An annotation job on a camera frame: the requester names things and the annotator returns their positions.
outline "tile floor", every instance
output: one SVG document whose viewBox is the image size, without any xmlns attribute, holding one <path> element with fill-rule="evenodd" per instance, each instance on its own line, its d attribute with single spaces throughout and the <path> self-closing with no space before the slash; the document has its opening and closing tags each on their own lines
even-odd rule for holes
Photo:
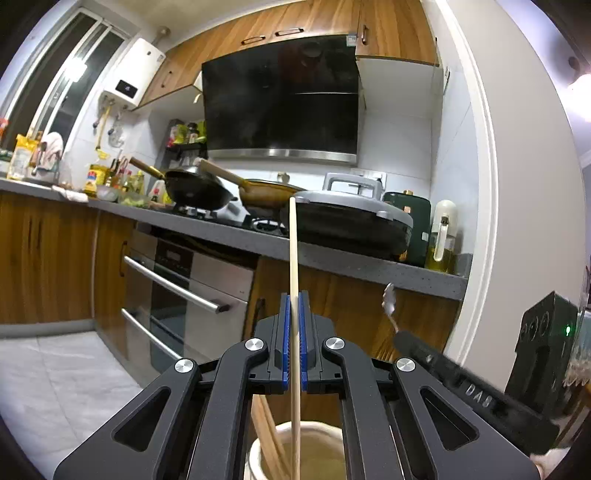
<svg viewBox="0 0 591 480">
<path fill-rule="evenodd" d="M 0 413 L 47 479 L 140 391 L 95 332 L 0 340 Z"/>
</svg>

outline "white water heater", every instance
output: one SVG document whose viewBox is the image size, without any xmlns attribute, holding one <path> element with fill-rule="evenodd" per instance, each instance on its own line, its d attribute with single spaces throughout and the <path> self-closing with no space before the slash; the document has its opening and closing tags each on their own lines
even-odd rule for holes
<svg viewBox="0 0 591 480">
<path fill-rule="evenodd" d="M 138 38 L 107 77 L 105 91 L 116 103 L 137 107 L 166 55 Z"/>
</svg>

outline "triangular cutout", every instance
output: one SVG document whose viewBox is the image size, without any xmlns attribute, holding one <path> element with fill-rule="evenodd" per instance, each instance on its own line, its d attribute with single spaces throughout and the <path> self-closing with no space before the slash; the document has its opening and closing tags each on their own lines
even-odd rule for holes
<svg viewBox="0 0 591 480">
<path fill-rule="evenodd" d="M 144 408 L 136 412 L 115 432 L 113 436 L 115 441 L 137 452 L 145 452 L 169 397 L 169 388 L 164 387 L 158 390 Z"/>
<path fill-rule="evenodd" d="M 421 397 L 446 450 L 457 450 L 478 438 L 476 429 L 431 389 L 422 388 Z"/>
</svg>

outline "window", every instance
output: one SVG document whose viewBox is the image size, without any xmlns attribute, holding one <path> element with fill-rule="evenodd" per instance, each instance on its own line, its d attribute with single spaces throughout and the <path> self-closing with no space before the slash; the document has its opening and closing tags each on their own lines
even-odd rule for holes
<svg viewBox="0 0 591 480">
<path fill-rule="evenodd" d="M 17 134 L 58 132 L 64 144 L 97 78 L 126 37 L 80 9 L 25 77 L 8 108 L 0 146 L 13 150 Z"/>
</svg>

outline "oven handle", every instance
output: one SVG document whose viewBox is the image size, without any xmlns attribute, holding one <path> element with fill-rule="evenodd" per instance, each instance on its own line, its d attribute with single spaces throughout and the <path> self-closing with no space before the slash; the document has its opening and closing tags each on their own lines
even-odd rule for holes
<svg viewBox="0 0 591 480">
<path fill-rule="evenodd" d="M 192 293 L 188 290 L 185 290 L 184 288 L 179 287 L 178 285 L 174 284 L 170 280 L 166 280 L 166 278 L 161 277 L 160 275 L 154 273 L 149 268 L 146 268 L 145 266 L 136 262 L 135 260 L 133 260 L 130 257 L 125 256 L 123 258 L 123 260 L 131 268 L 137 270 L 139 273 L 148 277 L 150 280 L 155 281 L 158 285 L 163 286 L 164 288 L 166 288 L 168 291 L 171 291 L 172 293 L 176 293 L 176 295 L 178 295 L 179 297 L 182 297 L 185 300 L 190 301 L 191 303 L 194 303 L 198 307 L 204 308 L 208 312 L 221 313 L 221 312 L 226 312 L 230 309 L 230 305 L 218 305 L 217 303 L 206 300 L 198 295 L 195 295 L 194 293 Z"/>
<path fill-rule="evenodd" d="M 136 327 L 140 332 L 145 333 L 150 341 L 160 348 L 164 353 L 166 353 L 170 358 L 173 360 L 180 360 L 182 356 L 180 356 L 177 352 L 172 350 L 169 346 L 162 343 L 152 332 L 150 332 L 145 326 L 143 326 L 140 322 L 138 322 L 135 317 L 130 314 L 127 310 L 121 309 L 121 315 L 131 323 L 134 327 Z"/>
</svg>

